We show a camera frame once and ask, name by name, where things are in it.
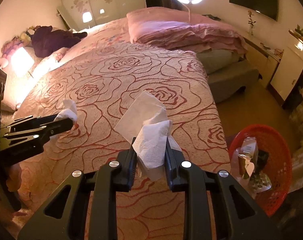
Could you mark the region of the small white tissue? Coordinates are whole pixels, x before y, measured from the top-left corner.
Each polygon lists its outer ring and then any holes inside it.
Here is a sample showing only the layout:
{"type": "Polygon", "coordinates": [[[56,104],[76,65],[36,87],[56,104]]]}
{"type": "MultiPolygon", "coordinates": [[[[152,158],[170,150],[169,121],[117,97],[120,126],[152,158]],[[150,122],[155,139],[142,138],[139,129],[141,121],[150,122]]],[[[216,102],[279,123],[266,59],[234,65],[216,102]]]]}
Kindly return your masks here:
{"type": "Polygon", "coordinates": [[[75,102],[71,99],[66,99],[63,101],[63,105],[63,110],[58,113],[54,121],[60,121],[69,118],[73,121],[73,124],[75,125],[78,119],[77,106],[75,102]]]}

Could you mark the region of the black plastic bag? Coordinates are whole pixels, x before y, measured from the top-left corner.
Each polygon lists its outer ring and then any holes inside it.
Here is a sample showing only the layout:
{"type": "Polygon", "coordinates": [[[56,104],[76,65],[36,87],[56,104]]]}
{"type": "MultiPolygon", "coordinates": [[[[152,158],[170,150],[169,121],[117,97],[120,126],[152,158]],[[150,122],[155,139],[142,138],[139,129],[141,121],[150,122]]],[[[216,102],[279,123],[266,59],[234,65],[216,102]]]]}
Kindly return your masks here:
{"type": "Polygon", "coordinates": [[[256,173],[260,173],[263,171],[265,166],[267,165],[269,158],[269,153],[263,150],[258,150],[258,157],[257,157],[257,163],[256,163],[256,173]]]}

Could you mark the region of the white paper tissue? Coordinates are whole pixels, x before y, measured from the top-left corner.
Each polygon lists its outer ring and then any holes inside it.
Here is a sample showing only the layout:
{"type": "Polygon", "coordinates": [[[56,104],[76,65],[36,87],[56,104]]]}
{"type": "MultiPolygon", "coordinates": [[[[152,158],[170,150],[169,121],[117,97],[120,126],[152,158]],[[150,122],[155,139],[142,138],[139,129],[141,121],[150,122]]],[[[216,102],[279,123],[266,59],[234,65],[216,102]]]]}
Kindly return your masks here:
{"type": "Polygon", "coordinates": [[[117,133],[133,143],[138,158],[139,176],[148,177],[151,181],[164,176],[167,142],[173,150],[181,151],[171,135],[172,125],[164,104],[145,90],[115,126],[117,133]]]}

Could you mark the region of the pill blister pack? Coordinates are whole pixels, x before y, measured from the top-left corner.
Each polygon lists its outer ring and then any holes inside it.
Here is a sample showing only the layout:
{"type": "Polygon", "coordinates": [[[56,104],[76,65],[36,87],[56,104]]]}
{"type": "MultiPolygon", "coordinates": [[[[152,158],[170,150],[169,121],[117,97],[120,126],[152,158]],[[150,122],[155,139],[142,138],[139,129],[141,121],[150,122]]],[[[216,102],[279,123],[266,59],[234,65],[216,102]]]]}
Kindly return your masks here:
{"type": "Polygon", "coordinates": [[[271,180],[264,172],[253,173],[249,180],[249,187],[255,193],[268,191],[272,188],[271,180]]]}

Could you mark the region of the silver foil package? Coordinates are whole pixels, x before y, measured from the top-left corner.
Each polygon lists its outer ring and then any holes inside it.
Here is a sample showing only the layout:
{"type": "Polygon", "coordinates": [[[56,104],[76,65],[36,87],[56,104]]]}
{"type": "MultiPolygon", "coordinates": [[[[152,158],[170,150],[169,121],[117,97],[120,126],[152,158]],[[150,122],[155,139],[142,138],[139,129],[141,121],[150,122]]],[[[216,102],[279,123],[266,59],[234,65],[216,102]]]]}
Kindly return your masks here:
{"type": "Polygon", "coordinates": [[[242,179],[249,180],[256,170],[258,145],[255,137],[247,137],[238,152],[239,174],[242,179]]]}

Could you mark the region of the red plastic mesh trash basket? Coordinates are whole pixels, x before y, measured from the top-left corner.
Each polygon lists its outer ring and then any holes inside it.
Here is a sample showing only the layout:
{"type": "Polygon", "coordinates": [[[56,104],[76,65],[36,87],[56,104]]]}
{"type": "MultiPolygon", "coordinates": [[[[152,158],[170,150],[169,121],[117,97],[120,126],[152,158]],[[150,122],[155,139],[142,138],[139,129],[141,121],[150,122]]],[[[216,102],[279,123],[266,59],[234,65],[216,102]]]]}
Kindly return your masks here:
{"type": "Polygon", "coordinates": [[[270,217],[282,205],[292,182],[292,156],[285,139],[280,133],[267,125],[254,124],[242,129],[229,146],[232,156],[247,137],[255,137],[258,149],[269,153],[263,172],[271,180],[271,189],[256,195],[257,204],[270,217]]]}

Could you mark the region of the purple garment on bed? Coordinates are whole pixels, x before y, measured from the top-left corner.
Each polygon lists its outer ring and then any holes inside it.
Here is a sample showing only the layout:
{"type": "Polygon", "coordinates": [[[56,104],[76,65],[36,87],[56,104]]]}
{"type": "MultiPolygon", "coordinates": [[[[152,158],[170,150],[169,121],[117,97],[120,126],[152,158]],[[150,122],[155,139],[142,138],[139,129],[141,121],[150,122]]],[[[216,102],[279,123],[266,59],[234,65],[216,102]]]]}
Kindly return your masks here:
{"type": "Polygon", "coordinates": [[[71,48],[87,37],[87,32],[72,33],[50,26],[37,26],[31,37],[32,47],[37,57],[45,58],[61,48],[71,48]]]}

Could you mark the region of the rose pattern bedspread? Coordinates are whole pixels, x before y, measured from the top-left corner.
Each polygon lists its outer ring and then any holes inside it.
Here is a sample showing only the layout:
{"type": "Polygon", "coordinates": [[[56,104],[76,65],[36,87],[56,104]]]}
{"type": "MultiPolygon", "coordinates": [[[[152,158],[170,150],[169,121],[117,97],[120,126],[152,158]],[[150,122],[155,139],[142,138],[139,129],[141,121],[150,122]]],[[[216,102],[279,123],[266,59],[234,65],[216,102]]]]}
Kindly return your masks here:
{"type": "Polygon", "coordinates": [[[71,48],[14,114],[14,118],[55,114],[66,99],[73,100],[78,111],[70,132],[20,164],[19,197],[26,207],[7,225],[13,236],[74,170],[97,170],[128,148],[115,126],[144,91],[166,107],[172,135],[185,158],[211,172],[230,169],[219,114],[195,54],[131,44],[127,20],[115,20],[71,48]]]}

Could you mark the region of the pink lace curtain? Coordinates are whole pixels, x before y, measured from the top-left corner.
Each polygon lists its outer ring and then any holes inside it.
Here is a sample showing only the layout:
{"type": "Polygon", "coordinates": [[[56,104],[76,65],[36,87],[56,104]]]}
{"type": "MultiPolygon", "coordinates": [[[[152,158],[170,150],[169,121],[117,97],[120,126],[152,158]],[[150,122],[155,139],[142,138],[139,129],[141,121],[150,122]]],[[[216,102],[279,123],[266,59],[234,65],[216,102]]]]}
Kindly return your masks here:
{"type": "Polygon", "coordinates": [[[300,148],[292,156],[292,183],[290,192],[303,188],[303,101],[289,116],[295,134],[299,137],[300,148]]]}

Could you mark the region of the white sliding door wardrobe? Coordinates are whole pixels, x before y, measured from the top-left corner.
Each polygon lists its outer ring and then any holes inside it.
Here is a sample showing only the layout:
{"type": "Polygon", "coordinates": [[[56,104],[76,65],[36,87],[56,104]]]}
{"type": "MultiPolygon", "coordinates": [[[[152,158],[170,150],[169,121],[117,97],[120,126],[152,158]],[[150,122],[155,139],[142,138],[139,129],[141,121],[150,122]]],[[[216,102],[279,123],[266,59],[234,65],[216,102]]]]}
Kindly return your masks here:
{"type": "Polygon", "coordinates": [[[57,11],[68,29],[80,31],[145,7],[145,0],[61,0],[57,11]]]}

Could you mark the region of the white tall cabinet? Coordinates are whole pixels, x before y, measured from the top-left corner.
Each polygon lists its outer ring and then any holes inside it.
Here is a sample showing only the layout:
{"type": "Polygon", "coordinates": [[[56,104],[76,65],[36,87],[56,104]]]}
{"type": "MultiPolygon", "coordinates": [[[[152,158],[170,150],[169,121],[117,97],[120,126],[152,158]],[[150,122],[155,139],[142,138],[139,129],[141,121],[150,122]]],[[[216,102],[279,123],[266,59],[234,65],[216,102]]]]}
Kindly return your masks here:
{"type": "Polygon", "coordinates": [[[282,106],[303,74],[303,37],[289,29],[289,39],[268,89],[282,106]]]}

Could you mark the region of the white low tv cabinet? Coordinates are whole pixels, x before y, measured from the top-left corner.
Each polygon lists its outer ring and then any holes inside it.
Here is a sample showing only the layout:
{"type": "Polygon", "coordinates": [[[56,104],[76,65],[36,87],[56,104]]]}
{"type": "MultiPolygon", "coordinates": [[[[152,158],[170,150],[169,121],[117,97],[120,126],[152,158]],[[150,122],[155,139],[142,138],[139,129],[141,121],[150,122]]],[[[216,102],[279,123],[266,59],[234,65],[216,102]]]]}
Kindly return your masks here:
{"type": "Polygon", "coordinates": [[[253,67],[258,69],[260,73],[258,81],[266,88],[275,74],[281,56],[276,55],[274,51],[265,48],[264,44],[254,36],[250,36],[249,32],[239,28],[236,28],[236,30],[243,36],[245,43],[248,46],[248,52],[240,56],[243,59],[248,60],[253,67]]]}

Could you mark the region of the folded pink quilt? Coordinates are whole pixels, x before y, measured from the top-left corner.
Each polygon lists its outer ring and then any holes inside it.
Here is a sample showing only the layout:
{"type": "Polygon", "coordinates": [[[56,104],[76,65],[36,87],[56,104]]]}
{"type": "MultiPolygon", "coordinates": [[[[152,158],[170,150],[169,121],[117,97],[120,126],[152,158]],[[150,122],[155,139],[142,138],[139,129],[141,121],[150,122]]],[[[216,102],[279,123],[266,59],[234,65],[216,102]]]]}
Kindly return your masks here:
{"type": "Polygon", "coordinates": [[[206,16],[150,7],[126,15],[131,43],[149,44],[167,50],[229,50],[247,53],[243,36],[231,25],[206,16]]]}

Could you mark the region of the rose in glass vase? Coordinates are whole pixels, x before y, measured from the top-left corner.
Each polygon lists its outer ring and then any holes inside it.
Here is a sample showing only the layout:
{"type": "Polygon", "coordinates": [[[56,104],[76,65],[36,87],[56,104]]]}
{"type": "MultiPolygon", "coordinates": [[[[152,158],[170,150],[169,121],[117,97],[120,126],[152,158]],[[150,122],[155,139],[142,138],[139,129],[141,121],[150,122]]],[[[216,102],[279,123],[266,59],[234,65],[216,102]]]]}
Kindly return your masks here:
{"type": "Polygon", "coordinates": [[[249,10],[248,11],[248,24],[249,24],[249,34],[250,34],[250,36],[254,35],[254,26],[255,26],[255,23],[256,23],[256,21],[253,20],[252,16],[253,16],[253,13],[252,13],[252,11],[249,10]]]}

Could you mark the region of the grey bed frame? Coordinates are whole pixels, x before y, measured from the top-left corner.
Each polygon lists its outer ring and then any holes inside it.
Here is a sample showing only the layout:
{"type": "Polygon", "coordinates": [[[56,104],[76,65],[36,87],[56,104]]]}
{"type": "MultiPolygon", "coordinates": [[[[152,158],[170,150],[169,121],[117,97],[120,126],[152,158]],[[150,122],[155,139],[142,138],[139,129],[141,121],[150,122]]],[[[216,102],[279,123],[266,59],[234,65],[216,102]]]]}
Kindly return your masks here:
{"type": "Polygon", "coordinates": [[[260,73],[248,60],[228,50],[211,50],[197,54],[208,76],[208,84],[216,103],[258,82],[260,73]]]}

